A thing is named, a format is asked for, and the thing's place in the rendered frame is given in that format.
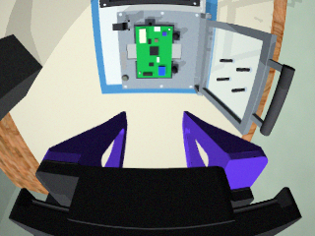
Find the green circuit board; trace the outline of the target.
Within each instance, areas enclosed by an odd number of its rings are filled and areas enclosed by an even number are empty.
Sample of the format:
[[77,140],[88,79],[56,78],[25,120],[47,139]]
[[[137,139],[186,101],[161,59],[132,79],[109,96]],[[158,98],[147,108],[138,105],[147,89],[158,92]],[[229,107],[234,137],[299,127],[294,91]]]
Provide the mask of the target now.
[[136,50],[138,78],[171,78],[172,27],[136,27]]

